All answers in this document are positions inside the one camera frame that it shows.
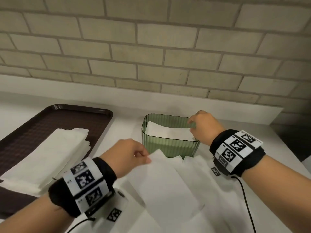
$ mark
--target black cable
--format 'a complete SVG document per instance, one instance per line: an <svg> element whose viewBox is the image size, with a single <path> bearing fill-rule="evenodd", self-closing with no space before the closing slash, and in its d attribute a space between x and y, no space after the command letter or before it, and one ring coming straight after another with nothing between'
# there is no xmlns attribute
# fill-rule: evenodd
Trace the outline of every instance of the black cable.
<svg viewBox="0 0 311 233"><path fill-rule="evenodd" d="M253 219L252 219L251 212L249 211L249 208L248 208L248 204L247 204L247 200L246 200L246 196L245 196L245 191L244 191L244 188L243 188L242 182L241 182L241 181L240 181L240 179L239 179L239 178L237 178L236 176L232 176L231 178L234 178L234 179L238 180L238 181L239 181L239 183L240 183L240 185L241 185L241 187L242 187L243 196L244 196L245 204L246 204L246 207L247 207L247 211L248 211L249 217L250 217L250 219L251 219L251 222L252 222L252 225L253 225L254 232L256 233L255 225L254 225L254 222L253 222Z"/></svg>
<svg viewBox="0 0 311 233"><path fill-rule="evenodd" d="M87 219L82 220L81 222L79 222L76 225L74 225L69 231L67 231L67 233L69 233L70 231L72 231L74 228L76 228L78 225L80 225L81 223L83 223L85 221L95 221L95 218L89 217Z"/></svg>

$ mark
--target textured tray surface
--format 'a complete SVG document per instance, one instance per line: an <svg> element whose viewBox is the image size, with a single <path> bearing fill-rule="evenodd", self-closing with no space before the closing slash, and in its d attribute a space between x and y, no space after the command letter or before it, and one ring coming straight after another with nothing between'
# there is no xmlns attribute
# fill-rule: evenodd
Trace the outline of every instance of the textured tray surface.
<svg viewBox="0 0 311 233"><path fill-rule="evenodd" d="M0 141L0 175L33 152L55 129L89 129L90 154L113 114L109 110L75 105L53 105ZM33 196L0 187L0 218L7 218L34 201Z"/></svg>

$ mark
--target wall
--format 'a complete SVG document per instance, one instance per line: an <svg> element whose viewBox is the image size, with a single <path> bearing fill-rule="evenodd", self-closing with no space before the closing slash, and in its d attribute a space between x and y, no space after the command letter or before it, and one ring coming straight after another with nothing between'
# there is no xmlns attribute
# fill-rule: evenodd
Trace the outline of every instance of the wall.
<svg viewBox="0 0 311 233"><path fill-rule="evenodd" d="M279 105L292 137L311 126L310 17L311 0L0 0L0 73Z"/></svg>

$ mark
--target green glass container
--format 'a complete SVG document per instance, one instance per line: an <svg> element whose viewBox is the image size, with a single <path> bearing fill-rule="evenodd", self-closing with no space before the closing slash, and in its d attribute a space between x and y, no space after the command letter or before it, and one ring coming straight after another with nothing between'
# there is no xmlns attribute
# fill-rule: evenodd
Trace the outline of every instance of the green glass container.
<svg viewBox="0 0 311 233"><path fill-rule="evenodd" d="M195 123L187 124L188 119L189 118L186 117L179 117L172 115L148 114L144 118L144 122L142 123L142 144L147 148L149 153L153 153L157 149L161 149L161 151L168 158L173 158L179 155L183 159L186 156L193 157L200 144L198 140L196 141L176 140L170 138L148 136L147 134L145 134L147 124L149 121L170 128L195 127L196 126Z"/></svg>

